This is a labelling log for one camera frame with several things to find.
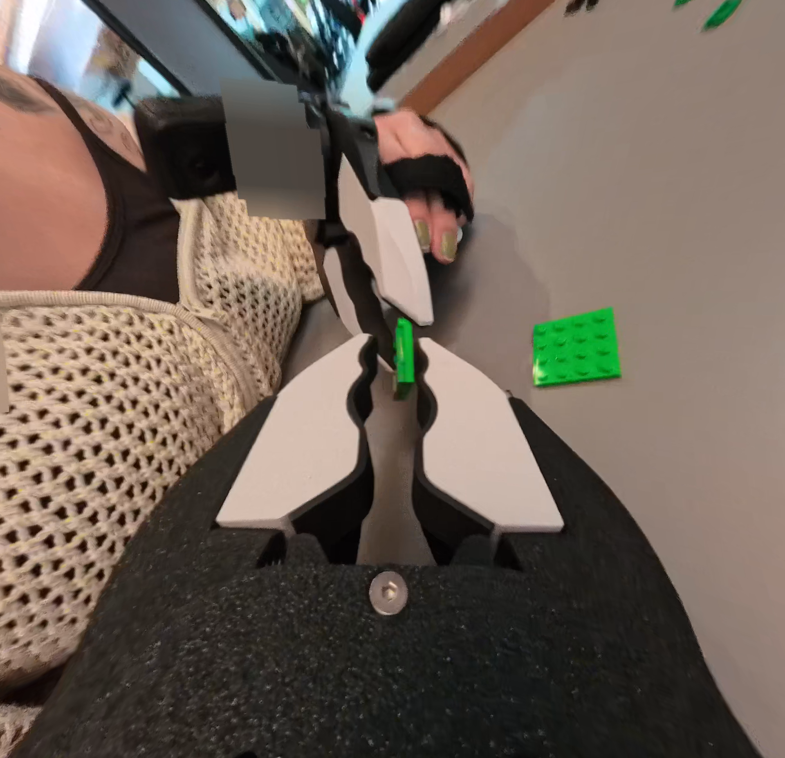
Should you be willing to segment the person's left hand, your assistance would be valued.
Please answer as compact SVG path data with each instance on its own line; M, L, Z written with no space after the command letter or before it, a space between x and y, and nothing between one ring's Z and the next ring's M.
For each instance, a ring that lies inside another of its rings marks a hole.
M378 112L372 119L378 134L381 164L389 166L421 158L445 158L459 169L468 199L473 202L475 183L466 159L456 141L440 126L411 109ZM469 222L465 210L452 197L445 197L434 184L413 186L400 192L417 234L420 250L436 262L455 262L462 229Z

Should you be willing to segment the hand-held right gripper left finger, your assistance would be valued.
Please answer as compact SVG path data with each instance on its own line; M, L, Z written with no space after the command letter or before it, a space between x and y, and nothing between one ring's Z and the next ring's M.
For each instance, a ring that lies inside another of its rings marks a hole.
M270 399L217 527L310 535L331 563L354 565L375 497L365 428L375 377L376 341L362 333Z

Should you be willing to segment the bright green square lego plate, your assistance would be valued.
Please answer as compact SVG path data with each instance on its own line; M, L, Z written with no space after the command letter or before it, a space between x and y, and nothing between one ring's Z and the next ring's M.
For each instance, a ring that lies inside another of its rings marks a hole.
M414 329L404 317L398 317L396 323L393 359L393 396L396 401L403 401L415 388L417 380Z
M614 380L622 376L612 307L541 321L532 331L536 388Z

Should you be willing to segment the large black screen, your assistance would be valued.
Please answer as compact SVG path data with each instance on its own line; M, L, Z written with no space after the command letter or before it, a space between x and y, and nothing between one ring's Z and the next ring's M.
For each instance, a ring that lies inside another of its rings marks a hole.
M81 1L181 94L219 95L224 80L298 82L238 37L206 0Z

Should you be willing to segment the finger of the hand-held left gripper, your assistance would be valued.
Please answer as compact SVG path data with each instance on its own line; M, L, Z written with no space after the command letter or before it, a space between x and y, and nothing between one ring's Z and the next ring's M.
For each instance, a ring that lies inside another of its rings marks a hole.
M321 272L330 302L347 332L372 336L379 362L387 372L393 372L392 328L358 248L326 248Z
M419 326L434 322L428 274L407 205L391 197L372 200L348 157L338 175L339 216L357 238L381 298Z

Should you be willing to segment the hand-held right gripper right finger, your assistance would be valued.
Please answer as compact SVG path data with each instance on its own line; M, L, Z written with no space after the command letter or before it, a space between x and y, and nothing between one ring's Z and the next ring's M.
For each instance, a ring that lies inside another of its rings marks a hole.
M434 340L417 342L417 365L412 505L434 562L448 565L472 537L494 555L504 537L560 533L522 402Z

